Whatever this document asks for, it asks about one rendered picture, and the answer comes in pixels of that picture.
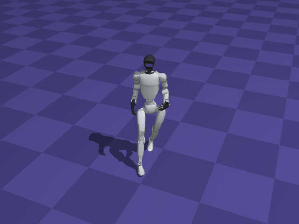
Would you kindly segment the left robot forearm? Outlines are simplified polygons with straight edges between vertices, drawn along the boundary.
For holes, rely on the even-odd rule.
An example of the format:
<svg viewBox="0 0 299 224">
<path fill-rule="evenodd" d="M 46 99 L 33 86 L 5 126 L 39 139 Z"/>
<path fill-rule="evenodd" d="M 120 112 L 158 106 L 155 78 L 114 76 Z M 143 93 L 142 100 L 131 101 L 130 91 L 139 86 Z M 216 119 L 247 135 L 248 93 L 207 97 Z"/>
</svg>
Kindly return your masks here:
<svg viewBox="0 0 299 224">
<path fill-rule="evenodd" d="M 169 102 L 169 91 L 167 89 L 167 94 L 164 94 L 163 95 L 163 104 L 165 104 L 165 101 L 166 102 Z M 170 105 L 170 104 L 169 104 Z"/>
</svg>

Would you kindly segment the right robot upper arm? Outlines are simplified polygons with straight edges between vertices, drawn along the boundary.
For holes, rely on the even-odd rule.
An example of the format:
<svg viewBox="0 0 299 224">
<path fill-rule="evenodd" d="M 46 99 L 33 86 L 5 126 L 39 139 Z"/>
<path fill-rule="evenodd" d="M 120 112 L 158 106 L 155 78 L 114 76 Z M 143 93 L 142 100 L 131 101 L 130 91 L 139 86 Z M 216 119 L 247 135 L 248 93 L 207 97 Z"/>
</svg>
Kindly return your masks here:
<svg viewBox="0 0 299 224">
<path fill-rule="evenodd" d="M 140 76 L 140 72 L 135 71 L 134 75 L 133 75 L 133 81 L 135 83 L 134 85 L 134 89 L 139 90 L 140 89 L 140 84 L 139 84 L 139 76 Z"/>
</svg>

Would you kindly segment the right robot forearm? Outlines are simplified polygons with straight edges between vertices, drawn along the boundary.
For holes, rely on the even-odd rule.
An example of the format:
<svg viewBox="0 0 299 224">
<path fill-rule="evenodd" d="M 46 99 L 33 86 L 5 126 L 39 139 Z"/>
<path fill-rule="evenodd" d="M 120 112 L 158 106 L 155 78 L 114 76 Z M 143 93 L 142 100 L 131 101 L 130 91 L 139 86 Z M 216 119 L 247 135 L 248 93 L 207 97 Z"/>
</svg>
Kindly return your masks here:
<svg viewBox="0 0 299 224">
<path fill-rule="evenodd" d="M 133 96 L 132 96 L 132 99 L 135 99 L 135 103 L 136 103 L 137 98 L 138 98 L 138 93 L 139 93 L 139 91 L 135 90 L 134 87 L 133 87 Z"/>
</svg>

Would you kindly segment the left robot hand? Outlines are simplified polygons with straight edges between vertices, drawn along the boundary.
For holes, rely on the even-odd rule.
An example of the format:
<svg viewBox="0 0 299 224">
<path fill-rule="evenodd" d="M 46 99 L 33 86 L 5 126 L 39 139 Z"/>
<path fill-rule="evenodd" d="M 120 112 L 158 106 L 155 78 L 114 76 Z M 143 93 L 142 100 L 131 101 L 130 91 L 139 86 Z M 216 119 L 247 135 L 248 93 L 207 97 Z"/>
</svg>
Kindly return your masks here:
<svg viewBox="0 0 299 224">
<path fill-rule="evenodd" d="M 165 110 L 166 108 L 168 108 L 168 107 L 169 107 L 169 104 L 170 104 L 169 102 L 166 102 L 166 101 L 165 101 L 165 104 L 163 104 L 163 103 L 162 103 L 162 105 L 164 105 L 164 106 L 161 106 L 161 105 L 160 105 L 162 108 L 161 108 L 161 107 L 159 107 L 160 109 L 158 109 L 158 110 L 160 110 L 160 111 L 163 111 L 163 110 Z"/>
</svg>

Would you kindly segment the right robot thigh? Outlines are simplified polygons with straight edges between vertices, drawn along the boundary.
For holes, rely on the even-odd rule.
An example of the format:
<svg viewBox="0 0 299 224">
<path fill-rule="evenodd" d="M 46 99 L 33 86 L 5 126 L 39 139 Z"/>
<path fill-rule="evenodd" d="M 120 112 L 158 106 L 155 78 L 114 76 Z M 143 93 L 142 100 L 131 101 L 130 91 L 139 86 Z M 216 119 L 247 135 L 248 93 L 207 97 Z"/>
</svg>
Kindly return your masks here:
<svg viewBox="0 0 299 224">
<path fill-rule="evenodd" d="M 145 107 L 139 109 L 137 111 L 137 128 L 138 128 L 138 141 L 143 141 L 145 143 Z"/>
</svg>

